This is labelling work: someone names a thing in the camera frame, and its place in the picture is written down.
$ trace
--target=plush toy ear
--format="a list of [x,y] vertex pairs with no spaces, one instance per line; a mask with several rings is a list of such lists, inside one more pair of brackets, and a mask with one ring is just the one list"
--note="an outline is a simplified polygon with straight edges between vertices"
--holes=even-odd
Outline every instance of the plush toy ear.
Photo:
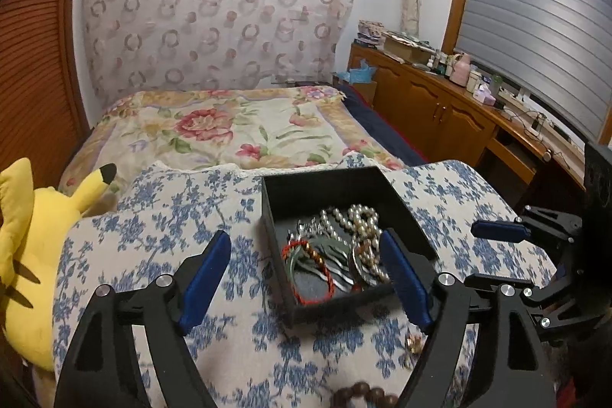
[[28,158],[0,172],[0,283],[8,287],[15,278],[13,255],[25,237],[34,210],[34,183]]
[[117,175],[117,166],[109,163],[85,177],[81,185],[76,188],[75,193],[70,196],[76,209],[81,213],[87,211],[111,185],[115,175]]

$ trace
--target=floral blanket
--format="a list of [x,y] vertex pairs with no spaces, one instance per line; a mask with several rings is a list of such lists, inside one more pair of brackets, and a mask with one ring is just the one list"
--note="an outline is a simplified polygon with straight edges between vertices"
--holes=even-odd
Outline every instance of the floral blanket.
[[71,194],[95,168],[117,164],[111,192],[90,212],[101,214],[158,160],[190,170],[226,163],[293,168],[338,163],[348,151],[360,151],[387,168],[402,168],[351,117],[342,98],[328,86],[138,92],[105,114],[59,189]]
[[[371,166],[363,154],[340,165]],[[391,171],[380,166],[436,249],[438,271],[463,279],[471,273],[512,276],[546,284],[554,267],[528,242],[475,239],[476,219],[515,217],[495,190],[459,161]],[[213,233],[227,231],[231,260],[202,325],[186,337],[218,407],[319,408],[341,387],[366,380],[399,394],[418,356],[406,347],[420,333],[395,296],[338,317],[292,328],[280,319],[282,299],[261,220],[261,175],[234,165],[189,172],[155,164],[125,192],[117,213],[82,219],[68,233],[57,271],[53,304],[53,355],[59,374],[70,338],[96,287],[118,292],[147,286],[162,273],[206,247]],[[468,326],[448,404],[457,404],[474,354]],[[142,327],[135,342],[145,388],[154,408],[164,406]]]

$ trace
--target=open box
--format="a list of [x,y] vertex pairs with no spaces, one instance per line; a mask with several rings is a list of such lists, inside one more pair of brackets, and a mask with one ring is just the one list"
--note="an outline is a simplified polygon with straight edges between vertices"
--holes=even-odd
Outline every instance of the open box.
[[[393,228],[409,251],[422,254],[431,262],[437,260],[435,250],[417,221],[377,167],[338,168],[264,177],[262,215],[288,323],[342,312],[393,292],[391,284],[379,284],[351,293],[336,289],[329,301],[307,306],[299,303],[293,294],[281,255],[282,248],[287,244],[288,231],[295,233],[298,220],[307,223],[314,216],[318,218],[324,208],[333,206],[345,213],[352,204],[374,208],[379,216],[379,228]],[[345,234],[331,215],[329,220],[339,234]],[[309,273],[296,273],[295,280],[300,294],[308,300],[321,298],[327,292],[327,283]]]

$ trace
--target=gray roller blind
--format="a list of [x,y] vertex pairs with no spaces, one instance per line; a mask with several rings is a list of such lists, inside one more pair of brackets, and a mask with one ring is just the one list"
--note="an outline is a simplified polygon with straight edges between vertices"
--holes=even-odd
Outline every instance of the gray roller blind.
[[466,0],[456,50],[599,135],[612,93],[612,0]]

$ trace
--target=tablecloth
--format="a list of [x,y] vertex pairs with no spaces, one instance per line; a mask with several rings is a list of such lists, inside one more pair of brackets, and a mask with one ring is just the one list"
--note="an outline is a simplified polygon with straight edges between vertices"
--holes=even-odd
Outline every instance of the tablecloth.
[[[372,164],[351,153],[336,167]],[[469,166],[445,161],[401,171],[379,168],[438,252],[437,270],[461,279],[477,271],[527,278],[537,285],[551,278],[554,266],[540,248],[470,234],[476,219],[511,220],[515,214]],[[282,171],[223,165],[190,172],[154,164],[136,178],[117,212],[75,225],[65,240],[57,274],[56,375],[98,285],[108,283],[118,292],[143,288],[158,275],[173,273],[184,258],[199,254],[222,229],[232,240],[231,261],[204,322],[186,337],[218,406],[328,406],[335,390],[358,380],[399,394],[417,361],[406,349],[406,335],[420,333],[396,297],[293,328],[279,319],[282,301],[261,220],[264,173]],[[463,392],[476,333],[467,327],[448,406]],[[142,327],[135,327],[135,341],[152,406],[163,407]]]

